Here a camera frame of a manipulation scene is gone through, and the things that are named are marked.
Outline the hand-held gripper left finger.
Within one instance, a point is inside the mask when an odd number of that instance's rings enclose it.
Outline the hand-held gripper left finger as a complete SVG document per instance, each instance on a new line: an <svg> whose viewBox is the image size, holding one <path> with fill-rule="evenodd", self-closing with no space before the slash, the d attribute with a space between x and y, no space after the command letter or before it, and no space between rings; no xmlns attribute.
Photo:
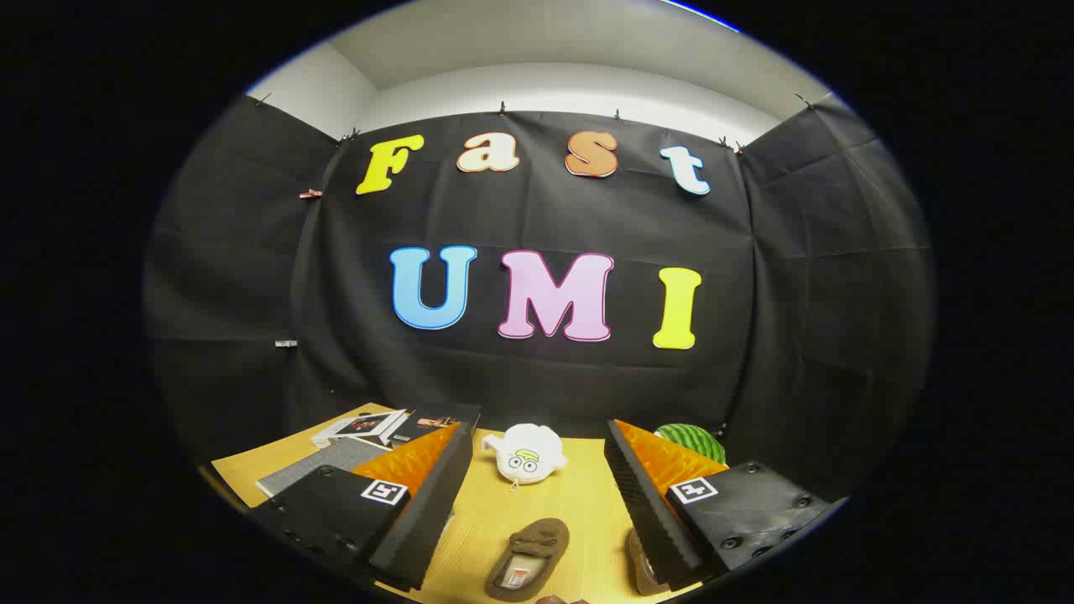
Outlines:
<svg viewBox="0 0 1074 604"><path fill-rule="evenodd" d="M320 464L250 512L253 523L348 580L419 590L471 464L471 425L365 464Z"/></svg>

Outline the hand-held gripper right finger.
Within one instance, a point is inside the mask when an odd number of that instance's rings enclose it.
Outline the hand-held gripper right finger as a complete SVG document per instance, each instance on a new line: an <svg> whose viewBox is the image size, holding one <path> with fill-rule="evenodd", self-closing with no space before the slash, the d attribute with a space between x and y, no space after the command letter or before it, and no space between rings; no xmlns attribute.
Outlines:
<svg viewBox="0 0 1074 604"><path fill-rule="evenodd" d="M757 461L721 466L620 420L603 454L657 583L720 586L759 569L847 504Z"/></svg>

